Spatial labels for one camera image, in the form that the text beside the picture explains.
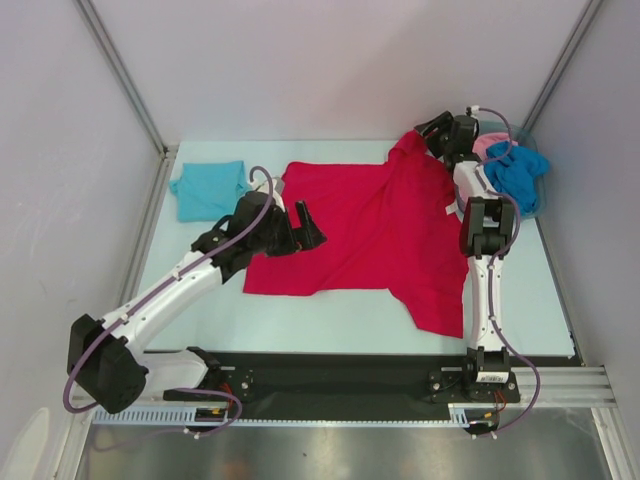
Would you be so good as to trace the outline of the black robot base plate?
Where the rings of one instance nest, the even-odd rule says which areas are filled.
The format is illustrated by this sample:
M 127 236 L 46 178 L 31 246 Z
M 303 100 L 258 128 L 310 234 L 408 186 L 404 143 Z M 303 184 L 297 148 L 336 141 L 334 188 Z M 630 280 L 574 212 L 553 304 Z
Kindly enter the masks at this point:
M 521 399 L 515 369 L 525 362 L 501 350 L 465 355 L 213 353 L 195 384 L 243 403 L 276 393 L 373 396 L 399 394 L 429 403 L 509 405 Z

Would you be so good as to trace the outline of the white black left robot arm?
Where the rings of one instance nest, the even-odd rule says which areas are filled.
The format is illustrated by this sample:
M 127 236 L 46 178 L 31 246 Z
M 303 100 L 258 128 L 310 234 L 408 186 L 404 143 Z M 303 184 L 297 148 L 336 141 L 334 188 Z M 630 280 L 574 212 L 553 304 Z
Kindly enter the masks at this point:
M 188 389 L 214 397 L 221 387 L 215 359 L 198 347 L 149 354 L 150 342 L 204 294 L 246 269 L 258 254 L 281 257 L 313 250 L 326 242 L 305 202 L 293 226 L 278 194 L 251 191 L 201 234 L 173 269 L 125 305 L 94 319 L 84 314 L 70 329 L 69 385 L 90 395 L 94 406 L 117 414 L 142 394 Z

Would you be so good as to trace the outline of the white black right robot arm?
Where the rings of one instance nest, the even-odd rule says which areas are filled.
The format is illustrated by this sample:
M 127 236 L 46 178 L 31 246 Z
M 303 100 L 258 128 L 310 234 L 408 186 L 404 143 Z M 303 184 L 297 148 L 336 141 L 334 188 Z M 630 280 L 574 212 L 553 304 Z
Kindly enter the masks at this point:
M 430 381 L 436 402 L 516 403 L 520 400 L 512 349 L 502 328 L 501 282 L 505 256 L 519 233 L 514 200 L 497 192 L 485 173 L 487 164 L 473 152 L 480 134 L 477 113 L 445 111 L 415 130 L 428 151 L 451 174 L 462 213 L 459 249 L 468 260 L 472 286 L 472 330 L 461 372 L 442 372 Z

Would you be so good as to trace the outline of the red t-shirt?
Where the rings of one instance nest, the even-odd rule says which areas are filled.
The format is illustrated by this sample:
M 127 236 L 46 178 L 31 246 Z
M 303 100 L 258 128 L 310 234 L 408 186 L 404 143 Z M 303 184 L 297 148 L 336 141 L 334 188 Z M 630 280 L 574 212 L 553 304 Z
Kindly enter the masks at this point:
M 387 290 L 421 330 L 463 335 L 468 273 L 458 242 L 455 188 L 416 131 L 382 164 L 290 163 L 286 207 L 306 203 L 327 240 L 292 256 L 256 256 L 243 291 L 311 296 L 328 290 Z

